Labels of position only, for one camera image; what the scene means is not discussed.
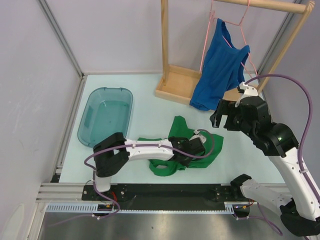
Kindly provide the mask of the green tank top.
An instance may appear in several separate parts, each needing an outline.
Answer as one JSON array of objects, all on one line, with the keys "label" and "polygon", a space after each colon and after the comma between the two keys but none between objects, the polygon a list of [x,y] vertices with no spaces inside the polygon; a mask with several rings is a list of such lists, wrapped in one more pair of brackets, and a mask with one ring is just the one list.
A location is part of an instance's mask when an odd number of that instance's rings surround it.
[{"label": "green tank top", "polygon": [[188,128],[187,122],[182,116],[175,116],[171,125],[168,138],[175,140],[176,143],[183,145],[178,148],[191,155],[204,156],[209,154],[206,158],[190,158],[185,155],[181,155],[181,160],[160,160],[160,159],[150,159],[149,169],[154,175],[159,177],[168,177],[175,174],[177,171],[184,171],[187,168],[191,169],[205,169],[220,154],[223,148],[224,137],[217,134],[209,134],[208,132],[201,131],[200,134],[206,138],[204,142],[204,151],[195,152],[193,150],[187,149],[187,141],[190,140],[195,135],[195,130]]}]

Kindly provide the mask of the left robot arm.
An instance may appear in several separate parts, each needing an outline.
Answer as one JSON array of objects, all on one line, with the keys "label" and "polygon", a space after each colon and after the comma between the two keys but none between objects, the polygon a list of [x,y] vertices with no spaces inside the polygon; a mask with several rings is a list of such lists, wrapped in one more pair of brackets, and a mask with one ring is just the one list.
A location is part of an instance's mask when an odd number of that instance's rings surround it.
[{"label": "left robot arm", "polygon": [[93,194],[105,200],[111,193],[111,179],[127,163],[137,160],[161,160],[188,165],[194,156],[206,153],[206,137],[194,133],[191,138],[169,137],[162,140],[130,140],[116,132],[93,147],[95,186]]}]

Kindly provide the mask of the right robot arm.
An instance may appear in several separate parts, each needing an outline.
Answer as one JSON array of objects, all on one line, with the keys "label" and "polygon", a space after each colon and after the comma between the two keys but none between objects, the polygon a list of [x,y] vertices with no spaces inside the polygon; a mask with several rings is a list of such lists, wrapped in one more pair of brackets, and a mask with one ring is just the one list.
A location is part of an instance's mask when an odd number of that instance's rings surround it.
[{"label": "right robot arm", "polygon": [[320,233],[320,203],[299,168],[299,144],[293,131],[283,123],[272,122],[267,103],[259,96],[239,102],[221,99],[210,117],[214,128],[225,115],[224,128],[240,131],[263,152],[279,171],[290,192],[286,196],[242,174],[231,181],[230,194],[237,200],[254,200],[276,213],[289,232],[297,237]]}]

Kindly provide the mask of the blue tank top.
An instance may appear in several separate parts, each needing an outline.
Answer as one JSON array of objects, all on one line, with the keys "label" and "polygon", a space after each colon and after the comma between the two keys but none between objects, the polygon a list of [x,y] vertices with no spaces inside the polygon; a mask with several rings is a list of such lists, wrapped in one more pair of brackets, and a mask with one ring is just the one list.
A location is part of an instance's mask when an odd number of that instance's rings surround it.
[{"label": "blue tank top", "polygon": [[205,55],[201,77],[193,91],[189,105],[201,110],[215,110],[225,92],[245,81],[244,65],[250,47],[237,49],[231,39],[226,23],[216,20],[215,32]]}]

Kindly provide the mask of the wooden clothes rack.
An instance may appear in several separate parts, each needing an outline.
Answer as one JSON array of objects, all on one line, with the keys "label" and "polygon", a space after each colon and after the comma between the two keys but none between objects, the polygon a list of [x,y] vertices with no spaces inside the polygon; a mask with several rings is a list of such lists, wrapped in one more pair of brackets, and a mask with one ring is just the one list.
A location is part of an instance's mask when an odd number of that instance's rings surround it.
[{"label": "wooden clothes rack", "polygon": [[[296,0],[294,2],[280,0],[231,0],[230,4],[288,14],[258,68],[260,74],[273,74],[275,72],[315,7],[315,1],[313,0]],[[155,95],[158,98],[188,105],[201,77],[201,72],[169,64],[168,1],[162,0],[160,5],[163,75],[155,89]]]}]

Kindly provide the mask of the teal plastic bin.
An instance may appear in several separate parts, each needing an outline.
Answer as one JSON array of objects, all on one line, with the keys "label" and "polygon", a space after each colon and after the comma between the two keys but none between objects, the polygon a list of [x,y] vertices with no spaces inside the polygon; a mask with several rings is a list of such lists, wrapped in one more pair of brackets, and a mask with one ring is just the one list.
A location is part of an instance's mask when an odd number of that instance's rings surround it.
[{"label": "teal plastic bin", "polygon": [[79,124],[77,138],[92,148],[114,133],[127,135],[133,94],[126,88],[100,87],[88,97]]}]

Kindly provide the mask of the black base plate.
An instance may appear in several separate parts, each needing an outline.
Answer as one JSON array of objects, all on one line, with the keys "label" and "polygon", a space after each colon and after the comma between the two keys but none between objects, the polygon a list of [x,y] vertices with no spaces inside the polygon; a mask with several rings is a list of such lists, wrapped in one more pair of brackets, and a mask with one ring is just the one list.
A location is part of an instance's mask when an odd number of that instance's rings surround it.
[{"label": "black base plate", "polygon": [[118,183],[103,194],[121,210],[132,211],[214,211],[223,210],[225,202],[252,203],[235,187],[221,184]]}]

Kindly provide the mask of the aluminium frame post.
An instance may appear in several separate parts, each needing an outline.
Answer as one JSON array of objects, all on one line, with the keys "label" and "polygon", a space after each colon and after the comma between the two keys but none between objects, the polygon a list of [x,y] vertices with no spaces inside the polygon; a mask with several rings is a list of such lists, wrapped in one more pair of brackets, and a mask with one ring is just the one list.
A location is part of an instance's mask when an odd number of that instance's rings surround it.
[{"label": "aluminium frame post", "polygon": [[36,2],[39,4],[45,18],[47,19],[54,35],[57,37],[63,51],[65,52],[68,60],[70,61],[71,65],[72,65],[73,69],[75,70],[77,75],[82,79],[84,76],[84,73],[81,70],[81,67],[80,67],[80,65],[79,65],[65,35],[64,35],[55,15],[53,13],[53,11],[51,10],[48,2],[46,0],[37,0]]}]

